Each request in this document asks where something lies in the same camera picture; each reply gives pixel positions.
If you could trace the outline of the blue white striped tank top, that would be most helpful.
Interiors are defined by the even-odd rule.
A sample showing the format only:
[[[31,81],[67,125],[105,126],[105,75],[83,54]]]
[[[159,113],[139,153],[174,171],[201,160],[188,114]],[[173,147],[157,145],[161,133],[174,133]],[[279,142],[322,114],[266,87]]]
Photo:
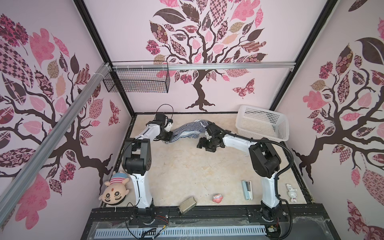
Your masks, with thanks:
[[[198,139],[200,135],[206,133],[209,123],[207,120],[195,120],[194,122],[186,123],[174,129],[171,139],[167,142],[174,143],[183,138]]]

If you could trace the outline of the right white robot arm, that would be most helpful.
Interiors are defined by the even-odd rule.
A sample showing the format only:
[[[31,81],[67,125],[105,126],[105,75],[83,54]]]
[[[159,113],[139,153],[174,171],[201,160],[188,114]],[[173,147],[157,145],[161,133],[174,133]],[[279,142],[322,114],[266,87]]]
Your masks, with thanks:
[[[274,146],[282,148],[289,161],[288,166],[282,170],[280,169],[282,160]],[[255,140],[243,137],[209,122],[206,127],[206,136],[199,139],[197,148],[214,153],[217,148],[226,147],[250,154],[253,169],[262,178],[262,216],[268,222],[275,220],[282,211],[284,201],[279,194],[279,176],[293,165],[293,155],[290,150],[281,143],[266,138]]]

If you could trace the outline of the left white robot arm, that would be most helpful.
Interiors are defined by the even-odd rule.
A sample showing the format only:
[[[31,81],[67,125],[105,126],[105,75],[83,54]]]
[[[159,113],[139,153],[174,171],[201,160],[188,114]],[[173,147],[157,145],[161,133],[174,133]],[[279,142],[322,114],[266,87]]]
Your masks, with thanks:
[[[124,143],[122,168],[133,181],[136,202],[134,214],[137,217],[154,219],[155,206],[147,179],[152,165],[151,142],[169,141],[172,136],[173,121],[163,113],[156,113],[145,129],[134,138]]]

